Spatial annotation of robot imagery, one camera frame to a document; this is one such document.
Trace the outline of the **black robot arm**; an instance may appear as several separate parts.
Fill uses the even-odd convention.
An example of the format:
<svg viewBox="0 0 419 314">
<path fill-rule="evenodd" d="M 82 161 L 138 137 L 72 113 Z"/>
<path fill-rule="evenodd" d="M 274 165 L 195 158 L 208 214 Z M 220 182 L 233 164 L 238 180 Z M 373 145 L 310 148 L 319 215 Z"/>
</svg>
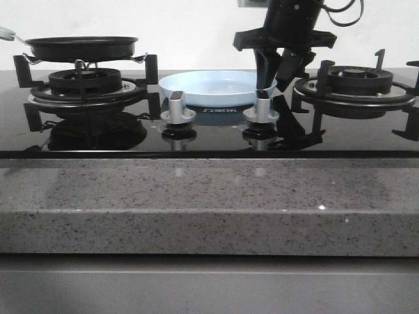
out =
<svg viewBox="0 0 419 314">
<path fill-rule="evenodd" d="M 257 65 L 256 89 L 264 90 L 277 80 L 285 91 L 294 78 L 306 78 L 313 62 L 313 47 L 332 48 L 337 36 L 314 29 L 323 1 L 271 1 L 263 27 L 237 32 L 233 46 L 252 49 Z"/>
</svg>

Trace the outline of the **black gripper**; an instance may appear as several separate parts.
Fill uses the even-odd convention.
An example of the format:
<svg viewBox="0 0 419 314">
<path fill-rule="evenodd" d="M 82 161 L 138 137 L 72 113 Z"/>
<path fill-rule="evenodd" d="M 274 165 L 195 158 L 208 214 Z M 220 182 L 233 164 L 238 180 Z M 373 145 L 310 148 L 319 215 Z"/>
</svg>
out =
<svg viewBox="0 0 419 314">
<path fill-rule="evenodd" d="M 291 84 L 303 61 L 303 53 L 312 48 L 332 48 L 337 36 L 327 31 L 311 31 L 307 37 L 300 38 L 295 33 L 273 35 L 266 28 L 237 32 L 233 46 L 242 51 L 252 49 L 257 67 L 256 89 L 264 90 L 272 85 L 277 73 L 277 88 L 284 92 Z M 282 56 L 278 48 L 284 48 Z"/>
</svg>

